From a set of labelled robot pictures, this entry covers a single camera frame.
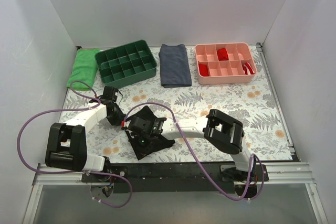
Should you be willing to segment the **black underwear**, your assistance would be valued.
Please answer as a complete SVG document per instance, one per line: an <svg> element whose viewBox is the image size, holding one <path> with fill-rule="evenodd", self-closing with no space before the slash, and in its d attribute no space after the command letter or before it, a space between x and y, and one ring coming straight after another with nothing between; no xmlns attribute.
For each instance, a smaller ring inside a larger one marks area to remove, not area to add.
<svg viewBox="0 0 336 224"><path fill-rule="evenodd" d="M132 134L143 136L155 136L160 141L160 151L166 148L170 148L175 144L175 140L168 140L162 135L163 124L166 118L159 118L154 115L148 106L142 108L136 114L127 118L128 126L125 128L126 135L132 146ZM136 156L138 160L143 159L146 156Z"/></svg>

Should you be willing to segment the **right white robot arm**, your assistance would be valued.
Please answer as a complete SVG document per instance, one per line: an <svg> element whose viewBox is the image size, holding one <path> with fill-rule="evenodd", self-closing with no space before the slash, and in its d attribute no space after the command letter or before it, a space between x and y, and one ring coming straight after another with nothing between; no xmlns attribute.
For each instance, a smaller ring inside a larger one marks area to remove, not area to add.
<svg viewBox="0 0 336 224"><path fill-rule="evenodd" d="M175 123L155 116L145 106L126 120L125 132L137 159L172 147L178 138L203 138L232 157L235 167L224 171L227 180L248 181L257 174L256 158L245 143L242 122L217 109L210 110L205 117Z"/></svg>

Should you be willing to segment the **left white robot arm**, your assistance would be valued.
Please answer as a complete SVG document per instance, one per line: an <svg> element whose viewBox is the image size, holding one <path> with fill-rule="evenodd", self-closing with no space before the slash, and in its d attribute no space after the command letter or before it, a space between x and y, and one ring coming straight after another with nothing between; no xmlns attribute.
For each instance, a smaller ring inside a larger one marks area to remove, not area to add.
<svg viewBox="0 0 336 224"><path fill-rule="evenodd" d="M111 168L107 166L108 158L89 154L86 136L104 119L111 126L121 125L125 114L117 101L122 97L117 88L106 86L103 94L98 97L100 105L92 99L88 110L80 112L65 123L54 123L49 131L45 164L48 167L76 172L92 171L98 181L108 181L112 175Z"/></svg>

